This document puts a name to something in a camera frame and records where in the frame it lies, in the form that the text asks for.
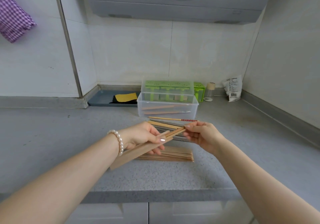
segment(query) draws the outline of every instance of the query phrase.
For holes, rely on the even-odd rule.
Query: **blue tray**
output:
[[[107,107],[138,107],[137,104],[110,104],[113,96],[117,94],[137,93],[140,91],[125,91],[125,90],[100,90],[92,98],[88,100],[90,106],[107,106]]]

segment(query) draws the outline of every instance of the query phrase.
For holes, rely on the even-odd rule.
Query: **countertop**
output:
[[[320,150],[245,101],[200,103],[198,120],[217,129],[253,161],[320,210]],[[0,198],[79,153],[110,129],[146,120],[137,108],[0,109]],[[192,162],[134,160],[108,170],[83,203],[214,201],[241,198],[221,164],[192,143]]]

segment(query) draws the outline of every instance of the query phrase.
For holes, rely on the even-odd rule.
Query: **white cabinet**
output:
[[[148,224],[148,203],[80,204],[66,224]]]
[[[243,200],[149,204],[149,224],[250,224],[253,217]]]

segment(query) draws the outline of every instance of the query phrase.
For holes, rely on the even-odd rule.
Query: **hand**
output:
[[[216,154],[221,141],[225,140],[225,137],[211,123],[196,121],[185,125],[185,128],[183,135],[188,140],[213,155]]]
[[[142,122],[140,124],[133,125],[129,128],[122,129],[119,131],[122,141],[126,146],[126,149],[132,149],[138,144],[145,143],[150,141],[152,143],[158,144],[165,141],[165,137],[157,137],[160,133],[149,123]],[[149,154],[161,155],[160,150],[164,150],[163,145],[156,147],[152,151],[149,151]]]

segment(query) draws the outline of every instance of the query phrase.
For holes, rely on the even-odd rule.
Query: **person's left hand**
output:
[[[165,137],[160,137],[160,133],[148,122],[142,122],[140,124],[133,125],[129,128],[122,129],[119,131],[122,141],[126,146],[126,149],[132,149],[138,144],[150,141],[154,144],[165,142]],[[160,150],[164,150],[163,145],[149,151],[149,154],[161,155]]]

